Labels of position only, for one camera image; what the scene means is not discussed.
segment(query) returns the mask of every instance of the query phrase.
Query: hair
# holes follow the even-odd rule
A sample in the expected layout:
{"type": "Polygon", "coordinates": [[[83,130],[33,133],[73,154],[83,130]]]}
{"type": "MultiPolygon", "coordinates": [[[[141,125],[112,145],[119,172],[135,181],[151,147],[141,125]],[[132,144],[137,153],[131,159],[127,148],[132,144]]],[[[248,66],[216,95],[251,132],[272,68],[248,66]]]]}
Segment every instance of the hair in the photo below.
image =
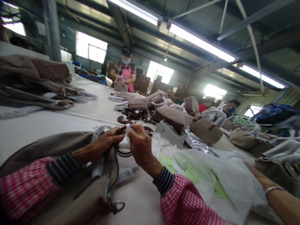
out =
{"type": "Polygon", "coordinates": [[[240,105],[241,105],[241,103],[240,103],[238,100],[235,100],[235,99],[230,100],[229,102],[230,102],[230,103],[233,103],[233,104],[236,104],[237,106],[240,106],[240,105]]]}
{"type": "Polygon", "coordinates": [[[131,50],[126,45],[122,47],[122,55],[124,55],[127,58],[131,58],[132,56],[131,50]]]}

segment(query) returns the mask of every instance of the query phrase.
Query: ceiling light fixture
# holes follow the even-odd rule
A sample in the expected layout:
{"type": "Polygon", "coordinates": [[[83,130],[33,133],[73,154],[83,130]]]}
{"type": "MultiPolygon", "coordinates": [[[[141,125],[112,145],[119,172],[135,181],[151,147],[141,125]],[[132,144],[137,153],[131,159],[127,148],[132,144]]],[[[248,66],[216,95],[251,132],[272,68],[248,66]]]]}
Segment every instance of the ceiling light fixture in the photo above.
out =
{"type": "Polygon", "coordinates": [[[210,41],[206,40],[205,38],[201,37],[198,34],[188,30],[187,28],[182,27],[180,24],[174,22],[173,20],[169,20],[167,29],[176,34],[177,36],[203,48],[204,50],[224,59],[227,62],[234,62],[236,60],[235,57],[225,53],[224,51],[220,50],[218,46],[214,45],[210,41]]]}
{"type": "MultiPolygon", "coordinates": [[[[243,71],[245,71],[245,72],[247,72],[247,73],[249,73],[249,74],[251,74],[251,75],[253,75],[253,76],[255,76],[255,77],[257,77],[257,78],[260,79],[260,73],[258,71],[256,71],[256,70],[250,68],[249,66],[243,65],[243,66],[239,67],[239,69],[241,69],[241,70],[243,70],[243,71]]],[[[271,78],[269,78],[269,77],[267,77],[267,76],[265,76],[263,74],[262,74],[262,80],[264,82],[269,83],[270,85],[273,85],[274,87],[277,87],[277,88],[280,88],[280,89],[285,88],[284,85],[278,83],[275,80],[272,80],[271,78]]]]}
{"type": "Polygon", "coordinates": [[[133,0],[109,0],[140,18],[160,26],[163,17],[133,0]]]}

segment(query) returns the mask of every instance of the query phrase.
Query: hand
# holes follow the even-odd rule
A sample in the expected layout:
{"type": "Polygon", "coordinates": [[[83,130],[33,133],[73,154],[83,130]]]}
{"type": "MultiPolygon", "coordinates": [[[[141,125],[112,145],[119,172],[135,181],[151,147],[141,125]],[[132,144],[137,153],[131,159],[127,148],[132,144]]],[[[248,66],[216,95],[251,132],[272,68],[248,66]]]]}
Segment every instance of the hand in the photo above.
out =
{"type": "Polygon", "coordinates": [[[120,127],[115,127],[102,134],[94,142],[72,152],[72,155],[79,166],[98,159],[102,154],[109,149],[114,142],[121,142],[125,134],[116,135],[120,127]]]}
{"type": "Polygon", "coordinates": [[[244,162],[246,167],[250,170],[250,172],[255,176],[255,178],[258,180],[258,182],[262,185],[263,190],[267,190],[270,187],[277,186],[277,184],[273,181],[271,181],[268,177],[263,175],[261,172],[259,172],[257,169],[255,169],[253,166],[251,166],[249,163],[244,162]]]}
{"type": "Polygon", "coordinates": [[[142,167],[153,179],[156,179],[163,166],[153,156],[151,148],[151,138],[140,124],[132,124],[127,136],[130,139],[130,151],[136,163],[142,167]]]}

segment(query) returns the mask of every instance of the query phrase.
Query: plastic wrap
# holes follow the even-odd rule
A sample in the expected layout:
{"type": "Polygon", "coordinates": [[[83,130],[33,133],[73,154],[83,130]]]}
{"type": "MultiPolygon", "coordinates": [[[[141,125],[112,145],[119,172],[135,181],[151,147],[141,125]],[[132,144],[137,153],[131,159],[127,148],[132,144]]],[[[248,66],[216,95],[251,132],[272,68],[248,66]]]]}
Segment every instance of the plastic wrap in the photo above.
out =
{"type": "Polygon", "coordinates": [[[189,141],[189,144],[192,148],[202,151],[204,153],[213,155],[215,157],[219,157],[213,150],[211,150],[207,144],[205,144],[201,138],[199,138],[197,135],[192,133],[189,129],[189,126],[184,130],[185,134],[187,135],[187,139],[189,141]]]}

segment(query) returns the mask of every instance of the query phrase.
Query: red shirt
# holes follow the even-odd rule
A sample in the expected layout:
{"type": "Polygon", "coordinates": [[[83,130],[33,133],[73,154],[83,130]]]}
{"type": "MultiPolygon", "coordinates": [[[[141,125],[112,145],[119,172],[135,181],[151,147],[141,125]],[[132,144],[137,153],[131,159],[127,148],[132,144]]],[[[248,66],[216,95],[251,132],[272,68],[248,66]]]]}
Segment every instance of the red shirt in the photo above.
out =
{"type": "Polygon", "coordinates": [[[205,110],[207,110],[207,109],[208,109],[208,108],[205,107],[204,104],[200,104],[200,105],[199,105],[199,113],[202,113],[203,111],[205,111],[205,110]]]}

